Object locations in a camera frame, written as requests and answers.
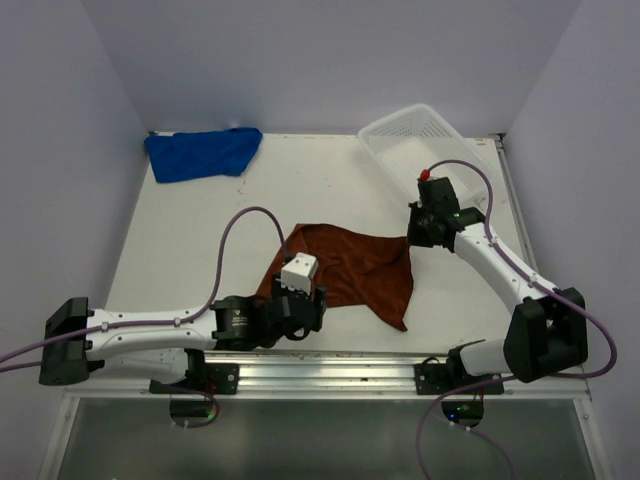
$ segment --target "brown cloth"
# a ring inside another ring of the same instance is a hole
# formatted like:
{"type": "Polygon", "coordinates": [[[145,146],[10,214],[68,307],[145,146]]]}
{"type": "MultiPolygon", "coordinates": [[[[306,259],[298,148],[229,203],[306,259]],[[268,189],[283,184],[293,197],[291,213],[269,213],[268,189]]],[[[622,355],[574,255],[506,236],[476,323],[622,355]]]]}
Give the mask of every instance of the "brown cloth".
{"type": "MultiPolygon", "coordinates": [[[[327,306],[368,305],[380,319],[402,332],[402,318],[413,291],[406,237],[383,238],[354,233],[334,225],[298,224],[287,238],[289,252],[318,259],[316,285],[327,287],[327,306]]],[[[271,275],[282,268],[279,251],[257,295],[270,296],[271,275]]]]}

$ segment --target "folded blue cloth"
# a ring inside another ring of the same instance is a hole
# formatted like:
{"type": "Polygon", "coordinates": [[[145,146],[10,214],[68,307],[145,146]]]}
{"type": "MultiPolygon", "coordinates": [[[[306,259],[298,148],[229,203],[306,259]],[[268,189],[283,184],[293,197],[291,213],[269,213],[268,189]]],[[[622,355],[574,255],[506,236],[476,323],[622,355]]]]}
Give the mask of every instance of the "folded blue cloth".
{"type": "Polygon", "coordinates": [[[233,128],[221,132],[151,135],[144,141],[158,183],[213,175],[239,176],[258,151],[262,132],[233,128]]]}

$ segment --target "white basket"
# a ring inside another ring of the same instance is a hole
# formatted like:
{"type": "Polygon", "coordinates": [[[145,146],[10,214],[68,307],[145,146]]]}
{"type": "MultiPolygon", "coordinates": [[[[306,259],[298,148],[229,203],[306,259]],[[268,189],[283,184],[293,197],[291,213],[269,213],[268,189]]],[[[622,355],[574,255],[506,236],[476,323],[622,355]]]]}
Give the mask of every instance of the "white basket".
{"type": "MultiPolygon", "coordinates": [[[[420,172],[439,160],[466,160],[493,178],[480,153],[427,105],[413,105],[377,120],[360,130],[358,138],[392,180],[405,205],[417,200],[420,172]]],[[[461,206],[484,206],[486,186],[470,168],[443,165],[433,174],[449,177],[461,206]]]]}

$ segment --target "gray wall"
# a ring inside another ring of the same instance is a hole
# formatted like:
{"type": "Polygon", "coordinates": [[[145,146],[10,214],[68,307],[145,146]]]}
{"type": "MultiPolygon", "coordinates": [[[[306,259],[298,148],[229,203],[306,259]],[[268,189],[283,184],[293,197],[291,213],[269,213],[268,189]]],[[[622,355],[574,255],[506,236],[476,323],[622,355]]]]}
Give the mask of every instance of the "gray wall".
{"type": "MultiPolygon", "coordinates": [[[[0,352],[70,296],[105,301],[144,130],[77,0],[0,2],[0,352]]],[[[38,358],[38,354],[24,360],[38,358]]],[[[0,478],[35,478],[61,392],[0,376],[0,478]]]]}
{"type": "Polygon", "coordinates": [[[579,0],[83,0],[147,129],[511,125],[579,0]]]}
{"type": "MultiPolygon", "coordinates": [[[[640,3],[584,0],[507,135],[542,273],[582,290],[620,359],[591,381],[617,478],[640,471],[640,3]]],[[[608,349],[592,330],[590,367],[608,349]]]]}

